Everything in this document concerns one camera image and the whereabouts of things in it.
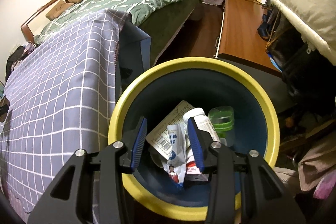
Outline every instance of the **green and white patterned blanket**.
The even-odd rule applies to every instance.
[[[46,38],[60,31],[68,24],[104,8],[130,12],[133,24],[139,26],[155,10],[178,1],[180,0],[83,0],[48,23],[42,32],[34,37],[34,41],[37,44],[41,44]]]

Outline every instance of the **metal screw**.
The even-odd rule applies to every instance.
[[[121,141],[116,141],[116,142],[113,143],[114,148],[121,148],[121,147],[123,147],[123,145],[124,144]]]
[[[249,154],[251,157],[254,157],[254,158],[259,156],[259,152],[257,150],[251,150]]]
[[[212,148],[220,148],[221,146],[222,146],[222,144],[220,142],[212,142],[211,143]]]
[[[85,153],[85,151],[84,151],[83,149],[78,149],[78,150],[75,152],[75,155],[76,155],[77,157],[81,157],[81,156],[84,155],[84,153]]]

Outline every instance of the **bed frame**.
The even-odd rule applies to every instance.
[[[29,17],[29,19],[27,19],[22,25],[21,25],[21,31],[25,37],[25,39],[27,41],[31,41],[34,42],[34,35],[31,32],[30,28],[28,27],[28,24],[34,19],[36,18],[41,12],[43,12],[45,9],[47,9],[48,7],[50,7],[52,4],[54,4],[55,2],[57,2],[58,0],[51,0],[50,2],[48,2],[46,5],[42,6],[41,8],[39,8],[32,16]]]

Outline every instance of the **white and blue packet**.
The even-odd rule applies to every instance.
[[[162,163],[171,179],[183,186],[186,173],[184,123],[167,126],[171,143],[171,154],[167,163]]]

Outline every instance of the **yellow trash can rim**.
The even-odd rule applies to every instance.
[[[273,168],[279,152],[280,129],[277,114],[263,88],[250,75],[229,63],[206,57],[185,57],[154,66],[136,78],[123,92],[112,113],[109,126],[109,145],[121,140],[127,111],[136,96],[152,81],[171,72],[184,69],[209,69],[226,74],[244,85],[258,101],[266,120],[268,131],[264,159]],[[182,207],[160,200],[145,189],[133,175],[123,174],[125,189],[135,200],[149,210],[182,221],[204,221],[208,207]],[[241,207],[240,193],[235,198],[235,209]]]

